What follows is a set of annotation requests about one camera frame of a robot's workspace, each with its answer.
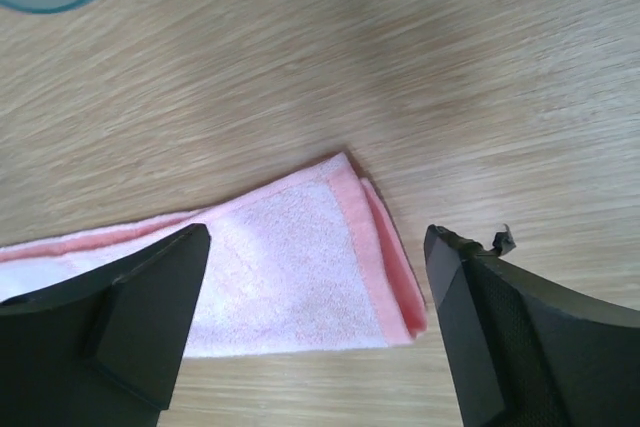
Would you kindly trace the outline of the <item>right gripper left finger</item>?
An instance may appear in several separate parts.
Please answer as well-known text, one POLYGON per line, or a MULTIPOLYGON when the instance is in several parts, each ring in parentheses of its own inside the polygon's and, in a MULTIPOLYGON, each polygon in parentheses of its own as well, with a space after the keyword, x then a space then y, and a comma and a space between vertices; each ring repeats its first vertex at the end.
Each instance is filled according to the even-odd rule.
POLYGON ((191 224, 1 304, 4 426, 155 426, 168 409, 210 247, 191 224))

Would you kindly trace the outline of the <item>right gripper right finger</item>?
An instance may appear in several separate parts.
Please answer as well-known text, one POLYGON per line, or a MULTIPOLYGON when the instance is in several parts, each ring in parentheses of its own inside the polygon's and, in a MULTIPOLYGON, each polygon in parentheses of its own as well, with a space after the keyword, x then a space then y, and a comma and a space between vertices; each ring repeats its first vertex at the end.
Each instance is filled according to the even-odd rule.
POLYGON ((426 273, 462 421, 467 426, 635 426, 639 314, 427 229, 426 273))

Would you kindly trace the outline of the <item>coral pink printed towel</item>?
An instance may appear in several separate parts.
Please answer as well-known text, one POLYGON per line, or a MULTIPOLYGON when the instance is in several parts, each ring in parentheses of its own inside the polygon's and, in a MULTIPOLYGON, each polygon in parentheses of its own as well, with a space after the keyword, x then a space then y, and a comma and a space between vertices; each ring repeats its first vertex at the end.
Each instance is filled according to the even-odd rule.
POLYGON ((393 222, 345 154, 223 204, 5 247, 1 295, 67 280, 192 223, 211 244, 189 358, 392 347, 426 330, 393 222))

